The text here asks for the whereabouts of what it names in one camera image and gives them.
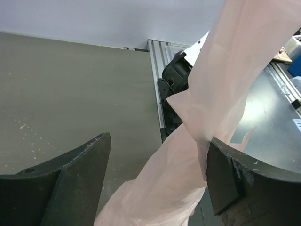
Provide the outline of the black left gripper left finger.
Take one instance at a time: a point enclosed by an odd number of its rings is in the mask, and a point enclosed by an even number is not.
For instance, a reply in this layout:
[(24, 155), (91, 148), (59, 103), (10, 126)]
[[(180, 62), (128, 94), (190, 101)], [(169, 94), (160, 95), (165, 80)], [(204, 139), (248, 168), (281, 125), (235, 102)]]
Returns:
[(1, 225), (93, 225), (110, 150), (111, 136), (102, 133), (44, 163), (1, 175)]

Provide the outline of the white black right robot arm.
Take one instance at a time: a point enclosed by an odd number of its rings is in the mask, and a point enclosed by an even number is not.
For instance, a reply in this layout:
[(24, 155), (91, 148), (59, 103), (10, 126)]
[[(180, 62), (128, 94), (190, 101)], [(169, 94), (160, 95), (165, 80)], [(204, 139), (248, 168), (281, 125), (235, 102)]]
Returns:
[(187, 90), (188, 76), (208, 37), (209, 31), (192, 46), (178, 52), (162, 72), (162, 79), (171, 94)]

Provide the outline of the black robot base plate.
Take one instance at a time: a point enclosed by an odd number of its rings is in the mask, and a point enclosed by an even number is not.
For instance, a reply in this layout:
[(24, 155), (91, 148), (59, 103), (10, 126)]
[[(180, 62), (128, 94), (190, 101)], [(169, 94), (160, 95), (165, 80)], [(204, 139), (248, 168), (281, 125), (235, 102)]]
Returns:
[(182, 120), (167, 102), (167, 98), (174, 94), (174, 90), (168, 82), (162, 78), (158, 79), (159, 106), (162, 107), (163, 128), (160, 129), (162, 142), (174, 132), (181, 124)]

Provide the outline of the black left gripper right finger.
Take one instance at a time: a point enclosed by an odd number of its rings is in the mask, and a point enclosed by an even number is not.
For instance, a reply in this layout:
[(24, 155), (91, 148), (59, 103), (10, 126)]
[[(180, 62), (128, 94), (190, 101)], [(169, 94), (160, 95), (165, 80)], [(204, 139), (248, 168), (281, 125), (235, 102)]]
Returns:
[(299, 226), (301, 175), (264, 163), (217, 138), (207, 154), (213, 212), (223, 226)]

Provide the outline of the pink plastic trash bag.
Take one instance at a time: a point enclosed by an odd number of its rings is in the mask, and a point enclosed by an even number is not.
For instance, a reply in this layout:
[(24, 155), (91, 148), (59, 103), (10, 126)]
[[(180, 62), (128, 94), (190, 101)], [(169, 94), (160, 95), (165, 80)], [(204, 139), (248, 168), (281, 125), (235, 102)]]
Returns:
[(248, 91), (301, 26), (298, 0), (227, 0), (188, 77), (167, 101), (182, 124), (136, 179), (112, 195), (96, 226), (185, 226), (207, 186), (210, 141), (229, 144)]

